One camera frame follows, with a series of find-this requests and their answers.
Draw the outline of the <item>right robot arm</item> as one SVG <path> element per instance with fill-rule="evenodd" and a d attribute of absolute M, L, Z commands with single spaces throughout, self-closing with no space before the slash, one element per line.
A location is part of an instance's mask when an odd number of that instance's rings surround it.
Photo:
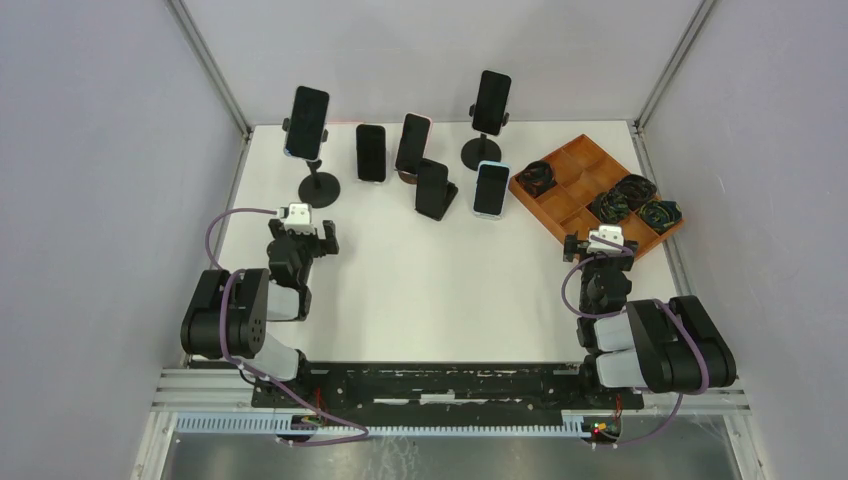
<path fill-rule="evenodd" d="M 700 299 L 694 295 L 632 300 L 628 272 L 638 244 L 620 228 L 603 225 L 588 238 L 566 236 L 563 258 L 574 267 L 565 281 L 580 281 L 576 334 L 588 357 L 577 382 L 591 408 L 612 401 L 618 389 L 700 395 L 730 387 L 737 364 Z"/>

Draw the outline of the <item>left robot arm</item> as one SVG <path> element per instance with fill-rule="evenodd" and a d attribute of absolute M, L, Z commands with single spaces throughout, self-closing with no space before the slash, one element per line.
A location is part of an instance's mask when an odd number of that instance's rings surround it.
<path fill-rule="evenodd" d="M 279 219 L 269 221 L 272 240 L 266 248 L 268 266 L 247 269 L 231 277 L 227 270 L 202 272 L 180 330 L 188 355 L 208 360 L 232 359 L 267 381 L 277 380 L 275 392 L 290 407 L 306 405 L 314 394 L 313 379 L 299 370 L 305 355 L 273 339 L 269 299 L 273 288 L 295 301 L 286 322 L 302 322 L 310 311 L 308 278 L 314 260 L 339 253 L 336 226 L 322 222 L 324 235 L 311 225 L 305 233 Z"/>

